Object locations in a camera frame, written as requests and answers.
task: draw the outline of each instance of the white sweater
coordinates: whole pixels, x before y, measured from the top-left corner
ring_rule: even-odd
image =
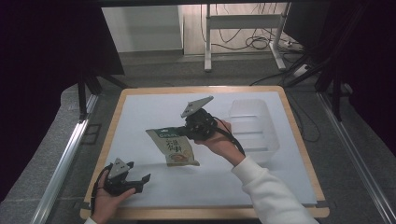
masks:
[[[262,223],[318,224],[280,179],[250,157],[235,166],[232,172],[242,181],[242,190],[250,196]],[[85,224],[95,222],[88,218]]]

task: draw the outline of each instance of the white wall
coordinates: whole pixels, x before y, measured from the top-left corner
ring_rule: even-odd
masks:
[[[118,52],[183,48],[178,6],[102,10]]]

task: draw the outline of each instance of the snack bag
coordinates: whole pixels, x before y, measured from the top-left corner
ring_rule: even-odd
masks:
[[[187,137],[180,136],[176,128],[150,129],[146,133],[165,156],[168,166],[200,165]]]

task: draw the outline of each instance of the person's left hand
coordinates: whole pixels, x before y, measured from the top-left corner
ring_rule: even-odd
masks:
[[[120,196],[111,196],[103,189],[107,174],[108,170],[104,171],[98,182],[98,189],[95,199],[95,211],[91,216],[91,219],[97,224],[107,223],[107,221],[116,212],[119,204],[135,193],[135,189],[128,189]]]

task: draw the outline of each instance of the hand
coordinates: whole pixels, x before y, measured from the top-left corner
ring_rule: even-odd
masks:
[[[95,211],[91,216],[91,219],[97,224],[107,223],[107,221],[116,212],[119,204],[135,193],[135,189],[129,189],[123,192],[120,196],[111,196],[103,189],[107,174],[108,170],[104,171],[98,182],[98,190],[95,199]]]
[[[231,124],[225,120],[218,121],[218,127],[226,132],[231,131]],[[226,136],[218,132],[215,132],[211,138],[205,141],[194,141],[194,143],[208,147],[212,152],[224,157],[233,166],[236,166],[245,158]]]

